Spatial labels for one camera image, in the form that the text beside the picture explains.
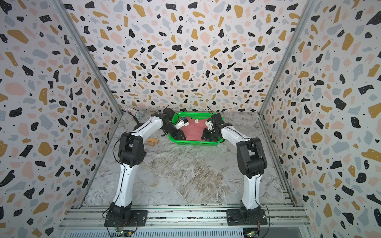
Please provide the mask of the pink t-shirt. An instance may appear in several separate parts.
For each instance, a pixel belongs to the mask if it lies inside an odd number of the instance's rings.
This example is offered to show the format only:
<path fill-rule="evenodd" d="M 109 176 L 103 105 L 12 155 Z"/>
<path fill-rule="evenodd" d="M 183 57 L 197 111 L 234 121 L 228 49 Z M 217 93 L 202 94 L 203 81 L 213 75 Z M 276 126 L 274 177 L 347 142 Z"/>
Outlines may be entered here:
<path fill-rule="evenodd" d="M 203 130 L 207 129 L 206 122 L 208 119 L 191 119 L 185 117 L 188 120 L 188 126 L 183 126 L 180 130 L 184 133 L 186 140 L 188 141 L 202 141 Z"/>

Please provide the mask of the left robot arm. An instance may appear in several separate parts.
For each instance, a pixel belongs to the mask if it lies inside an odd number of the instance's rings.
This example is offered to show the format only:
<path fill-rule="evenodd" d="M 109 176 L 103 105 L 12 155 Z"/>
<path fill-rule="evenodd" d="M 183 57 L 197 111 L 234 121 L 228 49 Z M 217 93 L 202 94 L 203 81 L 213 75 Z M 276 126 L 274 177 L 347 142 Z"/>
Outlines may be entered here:
<path fill-rule="evenodd" d="M 133 220 L 132 200 L 135 177 L 139 165 L 143 162 L 146 151 L 144 143 L 152 134 L 163 130 L 165 135 L 185 140 L 186 137 L 180 128 L 172 123 L 177 113 L 167 107 L 162 113 L 154 113 L 145 123 L 140 123 L 134 117 L 137 125 L 132 132 L 124 132 L 119 138 L 118 159 L 120 164 L 120 178 L 116 195 L 105 216 L 106 227 L 129 226 Z"/>

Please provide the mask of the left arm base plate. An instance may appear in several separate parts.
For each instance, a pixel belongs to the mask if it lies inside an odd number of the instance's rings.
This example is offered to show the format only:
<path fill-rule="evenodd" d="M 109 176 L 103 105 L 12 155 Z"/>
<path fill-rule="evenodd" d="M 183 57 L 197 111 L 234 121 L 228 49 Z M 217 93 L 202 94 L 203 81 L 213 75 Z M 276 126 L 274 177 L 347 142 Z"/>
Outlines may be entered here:
<path fill-rule="evenodd" d="M 122 215 L 108 212 L 105 227 L 144 227 L 147 220 L 147 210 L 128 210 Z"/>

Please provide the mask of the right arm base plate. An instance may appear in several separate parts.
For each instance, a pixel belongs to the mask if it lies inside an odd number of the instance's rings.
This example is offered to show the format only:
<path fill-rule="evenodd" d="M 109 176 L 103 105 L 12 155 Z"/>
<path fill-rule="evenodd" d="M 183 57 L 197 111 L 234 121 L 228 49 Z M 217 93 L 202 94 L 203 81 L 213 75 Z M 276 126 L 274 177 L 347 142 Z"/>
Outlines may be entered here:
<path fill-rule="evenodd" d="M 229 226 L 265 226 L 268 224 L 267 216 L 263 209 L 246 210 L 244 207 L 240 209 L 226 210 L 227 224 Z"/>

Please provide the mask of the green plastic basket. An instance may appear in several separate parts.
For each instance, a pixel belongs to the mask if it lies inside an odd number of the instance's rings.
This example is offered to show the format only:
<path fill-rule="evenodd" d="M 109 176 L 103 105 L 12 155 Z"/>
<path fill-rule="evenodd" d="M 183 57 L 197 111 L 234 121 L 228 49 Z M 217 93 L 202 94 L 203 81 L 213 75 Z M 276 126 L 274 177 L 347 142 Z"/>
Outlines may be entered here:
<path fill-rule="evenodd" d="M 191 119 L 209 119 L 211 118 L 210 113 L 197 113 L 197 112 L 178 112 L 174 115 L 172 122 L 177 123 L 177 120 L 181 117 L 190 117 Z M 175 140 L 171 135 L 168 135 L 169 139 L 179 145 L 192 145 L 192 146 L 217 146 L 222 143 L 224 140 L 221 138 L 220 141 L 188 141 L 188 140 Z"/>

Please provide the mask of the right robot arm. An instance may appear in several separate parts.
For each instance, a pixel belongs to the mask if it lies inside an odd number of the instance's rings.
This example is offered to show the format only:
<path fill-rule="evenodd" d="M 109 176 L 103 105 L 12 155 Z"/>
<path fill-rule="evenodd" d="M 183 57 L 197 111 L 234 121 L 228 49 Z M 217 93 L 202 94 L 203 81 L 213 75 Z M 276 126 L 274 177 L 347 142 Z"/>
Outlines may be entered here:
<path fill-rule="evenodd" d="M 260 183 L 267 168 L 267 160 L 262 142 L 259 138 L 249 138 L 237 131 L 231 123 L 226 123 L 220 114 L 211 115 L 206 121 L 202 139 L 218 142 L 228 141 L 237 150 L 237 164 L 244 177 L 244 193 L 240 208 L 226 210 L 227 224 L 266 225 L 267 216 L 261 208 Z"/>

